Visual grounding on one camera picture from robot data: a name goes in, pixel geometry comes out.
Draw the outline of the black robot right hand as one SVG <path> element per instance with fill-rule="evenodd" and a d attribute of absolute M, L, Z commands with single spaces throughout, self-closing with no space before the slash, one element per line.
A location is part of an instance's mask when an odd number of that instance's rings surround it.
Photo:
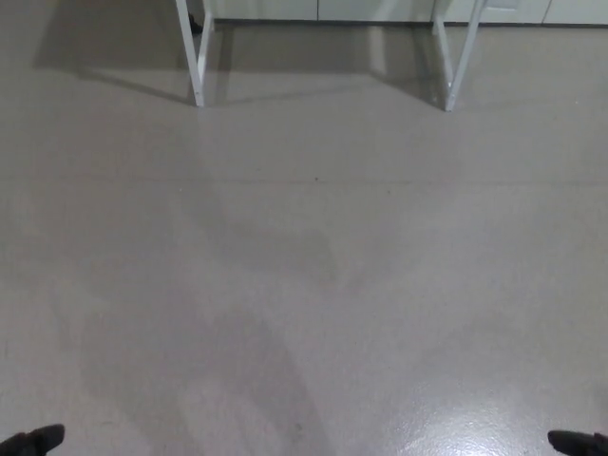
<path fill-rule="evenodd" d="M 549 444 L 559 453 L 568 456 L 607 456 L 607 436 L 601 433 L 583 433 L 554 429 L 547 433 Z"/>

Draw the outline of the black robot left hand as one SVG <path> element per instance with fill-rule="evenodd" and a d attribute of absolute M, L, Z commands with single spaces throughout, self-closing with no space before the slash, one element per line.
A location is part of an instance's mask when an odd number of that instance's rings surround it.
<path fill-rule="evenodd" d="M 1 443 L 1 456 L 45 456 L 65 440 L 62 424 L 39 427 L 30 432 L 18 432 Z"/>

